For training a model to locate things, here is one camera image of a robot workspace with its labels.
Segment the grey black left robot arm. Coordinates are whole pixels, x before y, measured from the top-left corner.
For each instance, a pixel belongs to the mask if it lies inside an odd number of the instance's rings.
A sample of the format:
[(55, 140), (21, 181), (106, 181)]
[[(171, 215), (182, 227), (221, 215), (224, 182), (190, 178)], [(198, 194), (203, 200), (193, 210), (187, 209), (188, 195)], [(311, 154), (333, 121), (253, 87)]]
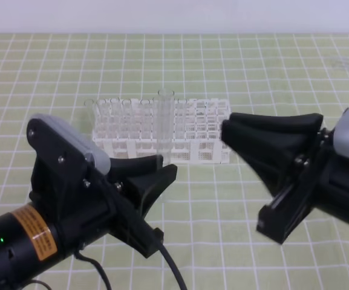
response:
[(85, 260), (82, 250), (105, 235), (143, 257), (161, 252), (185, 288), (162, 230), (145, 219), (177, 166), (161, 155), (110, 158), (53, 115), (32, 115), (26, 134), (36, 152), (30, 202), (0, 216), (0, 289), (22, 289), (70, 256)]

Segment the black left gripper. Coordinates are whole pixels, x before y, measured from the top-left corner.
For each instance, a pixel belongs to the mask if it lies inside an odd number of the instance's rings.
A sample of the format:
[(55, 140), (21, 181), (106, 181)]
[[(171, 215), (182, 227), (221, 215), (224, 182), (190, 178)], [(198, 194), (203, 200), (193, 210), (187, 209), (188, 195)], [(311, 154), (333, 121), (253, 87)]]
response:
[(163, 232), (145, 217), (176, 180), (176, 165), (163, 167), (161, 155), (110, 158), (104, 175), (38, 119), (29, 120), (27, 140), (36, 152), (30, 199), (54, 227), (66, 256), (106, 234), (144, 257), (161, 250)]

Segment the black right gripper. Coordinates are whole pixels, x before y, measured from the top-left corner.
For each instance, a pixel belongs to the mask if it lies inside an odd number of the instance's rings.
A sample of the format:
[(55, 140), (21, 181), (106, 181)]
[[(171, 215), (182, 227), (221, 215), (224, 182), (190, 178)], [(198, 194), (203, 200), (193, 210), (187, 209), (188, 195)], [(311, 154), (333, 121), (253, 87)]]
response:
[(323, 118), (234, 112), (222, 122), (221, 141), (248, 163), (273, 197), (260, 209), (256, 230), (279, 244), (315, 208), (349, 225), (349, 158), (336, 153), (332, 131), (320, 131)]

